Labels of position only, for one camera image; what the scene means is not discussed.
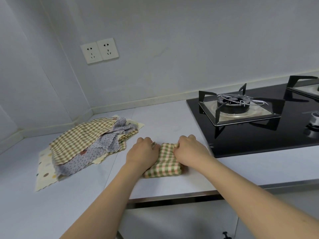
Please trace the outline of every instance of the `countertop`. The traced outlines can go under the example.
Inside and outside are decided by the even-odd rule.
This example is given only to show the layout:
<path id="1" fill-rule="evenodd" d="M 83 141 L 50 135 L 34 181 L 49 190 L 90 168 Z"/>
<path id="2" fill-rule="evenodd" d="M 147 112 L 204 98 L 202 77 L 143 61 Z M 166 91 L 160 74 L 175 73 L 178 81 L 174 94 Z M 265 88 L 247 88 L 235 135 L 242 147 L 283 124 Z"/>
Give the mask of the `countertop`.
<path id="1" fill-rule="evenodd" d="M 115 114 L 145 124 L 128 140 L 126 150 L 38 192 L 34 192 L 38 153 L 60 134 L 24 139 L 0 155 L 1 238 L 60 237 L 112 181 L 138 137 L 149 136 L 161 144 L 194 134 L 207 145 L 186 101 L 108 112 L 91 119 Z M 319 146 L 311 146 L 218 160 L 253 183 L 267 186 L 318 180 L 318 154 Z M 180 176 L 139 180 L 130 203 L 213 191 L 216 189 L 201 174 L 188 168 Z"/>

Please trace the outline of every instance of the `left hand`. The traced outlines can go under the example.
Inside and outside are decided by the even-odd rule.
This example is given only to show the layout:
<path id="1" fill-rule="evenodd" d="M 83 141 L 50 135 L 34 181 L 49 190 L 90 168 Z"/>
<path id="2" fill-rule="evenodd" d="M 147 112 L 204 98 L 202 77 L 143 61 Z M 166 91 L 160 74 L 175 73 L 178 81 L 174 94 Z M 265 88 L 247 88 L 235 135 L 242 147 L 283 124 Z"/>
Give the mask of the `left hand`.
<path id="1" fill-rule="evenodd" d="M 158 159 L 160 145 L 152 148 L 152 140 L 149 137 L 138 138 L 136 144 L 126 155 L 126 164 L 130 165 L 142 175 L 147 169 L 154 165 Z"/>

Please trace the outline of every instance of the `forearm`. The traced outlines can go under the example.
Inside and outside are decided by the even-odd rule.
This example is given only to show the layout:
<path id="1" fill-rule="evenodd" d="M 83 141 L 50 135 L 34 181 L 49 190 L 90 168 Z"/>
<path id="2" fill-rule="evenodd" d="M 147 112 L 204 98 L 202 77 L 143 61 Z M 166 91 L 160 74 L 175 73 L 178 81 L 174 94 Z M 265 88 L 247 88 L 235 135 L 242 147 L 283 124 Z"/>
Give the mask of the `forearm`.
<path id="1" fill-rule="evenodd" d="M 318 238 L 319 222 L 208 158 L 197 166 L 257 238 Z"/>
<path id="2" fill-rule="evenodd" d="M 140 172 L 137 169 L 124 165 L 107 188 L 61 238 L 114 239 L 127 201 L 139 177 Z"/>

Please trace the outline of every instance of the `cabinet door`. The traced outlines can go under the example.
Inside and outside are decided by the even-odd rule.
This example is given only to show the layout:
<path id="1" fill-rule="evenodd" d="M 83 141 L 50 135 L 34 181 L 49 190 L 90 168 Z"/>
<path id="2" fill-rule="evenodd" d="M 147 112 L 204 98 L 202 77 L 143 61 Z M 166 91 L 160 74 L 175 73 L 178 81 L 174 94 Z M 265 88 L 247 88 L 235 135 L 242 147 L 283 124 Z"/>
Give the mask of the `cabinet door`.
<path id="1" fill-rule="evenodd" d="M 276 195 L 280 200 L 285 201 L 302 211 L 319 219 L 319 190 L 287 193 Z M 239 220 L 236 230 L 236 239 L 255 238 L 245 224 Z"/>
<path id="2" fill-rule="evenodd" d="M 124 239 L 222 239 L 233 237 L 237 215 L 224 200 L 126 210 L 120 233 Z"/>

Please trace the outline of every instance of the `outlet plate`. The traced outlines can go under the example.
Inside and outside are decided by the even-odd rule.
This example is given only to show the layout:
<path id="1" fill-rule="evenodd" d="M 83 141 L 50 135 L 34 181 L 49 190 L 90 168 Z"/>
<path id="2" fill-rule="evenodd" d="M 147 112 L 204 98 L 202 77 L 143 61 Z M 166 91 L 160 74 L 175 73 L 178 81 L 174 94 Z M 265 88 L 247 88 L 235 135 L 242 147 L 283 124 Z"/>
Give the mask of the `outlet plate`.
<path id="1" fill-rule="evenodd" d="M 80 46 L 85 57 L 86 63 L 91 64 L 102 61 L 102 56 L 96 42 L 83 44 Z"/>
<path id="2" fill-rule="evenodd" d="M 119 56 L 113 38 L 97 41 L 103 60 L 110 60 Z"/>

